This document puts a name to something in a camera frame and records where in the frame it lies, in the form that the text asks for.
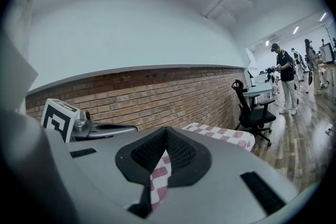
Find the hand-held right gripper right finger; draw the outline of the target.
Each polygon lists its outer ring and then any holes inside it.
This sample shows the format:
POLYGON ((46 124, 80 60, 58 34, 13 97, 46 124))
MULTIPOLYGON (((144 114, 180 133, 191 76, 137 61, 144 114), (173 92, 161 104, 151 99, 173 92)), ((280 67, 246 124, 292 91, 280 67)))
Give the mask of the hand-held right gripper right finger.
POLYGON ((267 217, 241 175, 256 172, 285 203, 297 188, 251 152, 232 143, 182 130, 212 155, 208 172, 193 186, 169 188, 153 212, 155 224, 250 224, 267 217))

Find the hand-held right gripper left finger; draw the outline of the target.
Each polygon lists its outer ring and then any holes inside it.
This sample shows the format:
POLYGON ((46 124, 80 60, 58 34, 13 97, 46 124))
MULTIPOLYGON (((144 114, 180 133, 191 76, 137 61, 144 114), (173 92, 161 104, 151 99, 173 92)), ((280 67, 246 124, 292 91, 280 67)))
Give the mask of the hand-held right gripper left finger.
POLYGON ((115 138, 65 143, 47 130, 49 156, 62 200, 63 224, 167 224, 163 207, 152 209, 150 175, 162 153, 165 128, 115 138))

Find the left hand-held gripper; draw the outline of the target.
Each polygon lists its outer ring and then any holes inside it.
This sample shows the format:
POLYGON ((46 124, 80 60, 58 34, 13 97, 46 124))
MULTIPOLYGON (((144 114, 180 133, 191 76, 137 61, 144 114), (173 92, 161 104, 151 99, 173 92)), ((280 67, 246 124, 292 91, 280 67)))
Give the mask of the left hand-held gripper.
POLYGON ((46 129, 58 131, 65 143, 74 142, 76 138, 99 139, 116 137, 137 132, 133 125, 93 124, 90 113, 80 110, 58 99, 47 99, 41 124, 46 129))

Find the pink white checkered tablecloth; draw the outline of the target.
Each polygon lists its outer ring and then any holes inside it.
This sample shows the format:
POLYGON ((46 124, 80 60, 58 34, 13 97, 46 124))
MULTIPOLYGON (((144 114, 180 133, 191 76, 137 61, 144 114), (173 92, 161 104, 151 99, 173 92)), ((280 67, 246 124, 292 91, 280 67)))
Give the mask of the pink white checkered tablecloth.
MULTIPOLYGON (((246 131, 220 128, 197 122, 190 123, 182 129, 235 144, 249 152, 255 145, 254 136, 246 131)), ((150 176, 150 197, 152 210, 155 210, 164 199, 167 193, 167 180, 171 176, 171 172, 171 160, 167 151, 164 151, 150 176)))

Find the black office chair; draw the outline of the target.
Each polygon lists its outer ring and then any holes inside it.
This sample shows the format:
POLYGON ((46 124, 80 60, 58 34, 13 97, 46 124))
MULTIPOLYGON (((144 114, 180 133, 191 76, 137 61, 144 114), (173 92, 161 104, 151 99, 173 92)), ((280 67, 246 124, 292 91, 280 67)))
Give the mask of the black office chair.
POLYGON ((260 102, 262 108, 255 109, 255 99, 260 94, 252 94, 244 96, 244 93, 248 92, 248 89, 244 89, 244 84, 240 80, 235 80, 232 84, 232 89, 236 92, 240 104, 239 122, 243 128, 253 135, 258 135, 267 141, 267 145, 270 147, 272 142, 269 138, 263 135, 264 131, 268 133, 272 132, 270 127, 264 127, 267 123, 272 123, 276 120, 276 116, 268 111, 268 105, 275 102, 275 99, 263 100, 260 102))

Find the person's white hoodie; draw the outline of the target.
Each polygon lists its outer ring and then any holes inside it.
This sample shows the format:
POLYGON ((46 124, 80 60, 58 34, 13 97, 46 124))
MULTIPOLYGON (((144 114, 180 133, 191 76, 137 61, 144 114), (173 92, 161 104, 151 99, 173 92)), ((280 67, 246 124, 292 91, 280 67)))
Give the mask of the person's white hoodie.
POLYGON ((0 22, 0 224, 77 224, 46 132, 25 112, 31 3, 10 0, 0 22))

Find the grey desk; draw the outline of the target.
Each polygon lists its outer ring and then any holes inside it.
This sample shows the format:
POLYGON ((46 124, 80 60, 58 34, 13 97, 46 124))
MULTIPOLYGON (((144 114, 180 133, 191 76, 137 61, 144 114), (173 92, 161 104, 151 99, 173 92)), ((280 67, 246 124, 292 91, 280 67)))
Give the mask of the grey desk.
POLYGON ((249 101, 250 108, 253 110, 258 106, 258 103, 272 99, 272 84, 257 84, 254 87, 250 87, 247 92, 244 92, 243 96, 249 101))

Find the computer monitor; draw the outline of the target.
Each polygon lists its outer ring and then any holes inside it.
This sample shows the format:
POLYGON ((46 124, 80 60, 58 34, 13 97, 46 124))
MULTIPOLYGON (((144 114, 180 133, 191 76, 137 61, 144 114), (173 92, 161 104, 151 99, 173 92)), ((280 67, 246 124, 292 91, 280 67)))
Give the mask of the computer monitor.
POLYGON ((334 51, 330 43, 322 45, 319 48, 319 51, 323 63, 334 63, 336 61, 336 57, 334 55, 334 51))

